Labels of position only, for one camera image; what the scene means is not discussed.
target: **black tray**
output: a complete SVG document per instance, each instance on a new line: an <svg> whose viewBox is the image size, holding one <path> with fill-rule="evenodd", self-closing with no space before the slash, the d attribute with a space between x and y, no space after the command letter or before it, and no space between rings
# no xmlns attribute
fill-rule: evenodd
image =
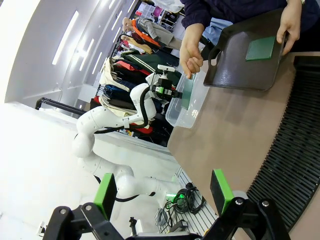
<svg viewBox="0 0 320 240"><path fill-rule="evenodd" d="M270 59L246 61L250 42L276 36L283 9L277 9L223 29L209 54L205 86L267 91L275 81L284 44L275 40ZM216 65L211 60L216 58Z"/></svg>

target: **conveyor belt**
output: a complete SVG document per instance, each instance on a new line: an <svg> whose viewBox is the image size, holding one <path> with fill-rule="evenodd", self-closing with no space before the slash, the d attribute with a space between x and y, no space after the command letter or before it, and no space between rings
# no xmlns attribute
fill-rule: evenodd
<svg viewBox="0 0 320 240"><path fill-rule="evenodd" d="M320 183L320 57L297 56L296 76L281 124L247 191L273 199L288 231Z"/></svg>

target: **plastic bin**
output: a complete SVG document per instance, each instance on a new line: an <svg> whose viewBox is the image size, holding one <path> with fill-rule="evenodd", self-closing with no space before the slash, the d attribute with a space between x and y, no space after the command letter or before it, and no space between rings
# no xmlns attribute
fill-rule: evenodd
<svg viewBox="0 0 320 240"><path fill-rule="evenodd" d="M194 126L194 123L199 115L202 105L206 99L209 91L209 86L204 86L204 79L206 73L200 71L194 78L193 88L190 97L189 109L182 108L182 100L179 98L172 98L168 110L165 114L165 119L173 127L183 127L190 129ZM185 87L186 75L183 74L180 78L176 90L183 92Z"/></svg>

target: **human hand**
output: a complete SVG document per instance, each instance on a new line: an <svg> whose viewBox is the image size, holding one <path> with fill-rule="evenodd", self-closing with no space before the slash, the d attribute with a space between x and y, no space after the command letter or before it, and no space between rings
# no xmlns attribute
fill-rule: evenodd
<svg viewBox="0 0 320 240"><path fill-rule="evenodd" d="M301 12L301 0L288 0L288 4L282 12L280 27L276 35L277 42L281 44L284 41L285 33L289 33L282 55L290 52L295 41L300 38Z"/></svg>
<svg viewBox="0 0 320 240"><path fill-rule="evenodd" d="M199 41L204 30L201 23L192 24L185 30L180 49L180 64L188 79L192 73L200 72L200 67L204 64L199 51Z"/></svg>

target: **dark blue jacket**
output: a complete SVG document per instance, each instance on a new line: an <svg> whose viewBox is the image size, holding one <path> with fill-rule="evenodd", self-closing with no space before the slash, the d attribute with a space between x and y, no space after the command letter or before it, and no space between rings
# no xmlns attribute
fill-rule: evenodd
<svg viewBox="0 0 320 240"><path fill-rule="evenodd" d="M185 28L198 23L204 27L209 26L212 17L210 7L235 24L287 5L286 0L181 0L181 2L185 10L185 18L182 20ZM302 7L301 32L311 28L319 18L320 8L316 0L306 0Z"/></svg>

